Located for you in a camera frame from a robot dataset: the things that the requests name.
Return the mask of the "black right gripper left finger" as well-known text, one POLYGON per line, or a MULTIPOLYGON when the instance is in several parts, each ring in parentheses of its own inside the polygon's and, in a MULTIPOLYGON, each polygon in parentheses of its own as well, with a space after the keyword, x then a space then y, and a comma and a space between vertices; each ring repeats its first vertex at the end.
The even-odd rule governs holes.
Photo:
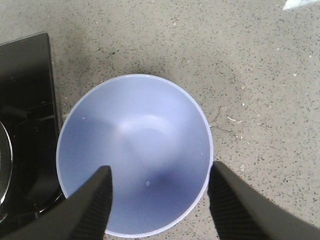
POLYGON ((75 193, 3 240, 102 240, 112 208, 112 171, 101 166, 75 193))

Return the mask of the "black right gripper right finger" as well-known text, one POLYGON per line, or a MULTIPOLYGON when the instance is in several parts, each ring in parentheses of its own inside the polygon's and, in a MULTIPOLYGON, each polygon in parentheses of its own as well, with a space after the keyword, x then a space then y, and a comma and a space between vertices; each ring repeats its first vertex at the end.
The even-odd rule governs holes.
POLYGON ((319 228, 280 208, 221 161, 210 170, 209 209, 221 240, 318 240, 319 228))

